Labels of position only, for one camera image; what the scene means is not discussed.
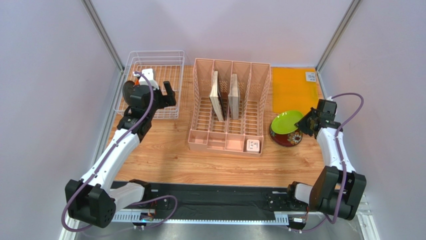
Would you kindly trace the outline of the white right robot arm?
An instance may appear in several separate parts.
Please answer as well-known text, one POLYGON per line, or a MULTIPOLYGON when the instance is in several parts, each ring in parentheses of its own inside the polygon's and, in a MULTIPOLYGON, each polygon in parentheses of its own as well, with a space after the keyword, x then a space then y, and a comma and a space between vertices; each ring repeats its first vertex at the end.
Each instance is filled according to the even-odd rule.
POLYGON ((287 188, 291 199, 306 203, 310 210, 352 220, 367 186, 364 175, 352 166, 343 143, 343 129, 335 121, 337 103, 320 99, 317 107, 296 123, 318 142, 324 168, 314 185, 294 181, 287 188))

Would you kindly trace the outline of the green plate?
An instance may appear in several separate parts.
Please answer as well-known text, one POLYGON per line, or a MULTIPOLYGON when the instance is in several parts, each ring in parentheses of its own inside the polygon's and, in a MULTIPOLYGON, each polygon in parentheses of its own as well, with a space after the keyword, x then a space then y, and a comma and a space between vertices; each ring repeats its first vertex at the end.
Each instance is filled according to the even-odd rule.
POLYGON ((298 129, 298 123, 304 115, 298 110, 288 110, 277 115, 271 122, 271 130, 279 135, 286 135, 298 129))

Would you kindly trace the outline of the dark teal plate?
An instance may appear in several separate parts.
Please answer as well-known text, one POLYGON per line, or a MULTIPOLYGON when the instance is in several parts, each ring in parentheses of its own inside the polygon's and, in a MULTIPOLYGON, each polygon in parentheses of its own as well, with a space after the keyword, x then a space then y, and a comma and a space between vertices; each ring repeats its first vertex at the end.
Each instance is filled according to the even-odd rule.
POLYGON ((134 86, 135 82, 131 80, 128 80, 123 84, 122 97, 127 105, 129 105, 131 102, 131 95, 133 93, 134 86))

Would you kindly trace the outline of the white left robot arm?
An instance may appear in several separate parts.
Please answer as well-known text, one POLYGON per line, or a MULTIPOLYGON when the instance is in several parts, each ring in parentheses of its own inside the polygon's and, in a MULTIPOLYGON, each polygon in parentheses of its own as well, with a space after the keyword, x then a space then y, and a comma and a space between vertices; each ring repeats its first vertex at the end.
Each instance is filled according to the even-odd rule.
POLYGON ((142 142, 152 126, 157 110, 174 107, 176 93, 169 81, 163 83, 163 94, 154 80, 138 83, 127 81, 122 94, 128 107, 117 125, 107 149, 94 166, 79 180, 71 179, 65 186, 67 204, 62 212, 62 226, 70 232, 65 217, 87 223, 87 227, 107 227, 116 212, 128 207, 158 201, 152 195, 150 183, 132 179, 124 186, 113 189, 118 171, 130 153, 142 142))

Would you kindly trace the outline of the red floral plate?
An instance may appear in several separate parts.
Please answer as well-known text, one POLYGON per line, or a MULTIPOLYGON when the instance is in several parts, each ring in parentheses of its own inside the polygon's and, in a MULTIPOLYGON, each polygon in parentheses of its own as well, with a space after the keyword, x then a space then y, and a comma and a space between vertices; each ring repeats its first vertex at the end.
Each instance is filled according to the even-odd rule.
POLYGON ((296 129, 290 133, 279 134, 270 128, 269 136, 273 142, 283 147, 294 147, 298 145, 303 139, 303 133, 299 129, 296 129))

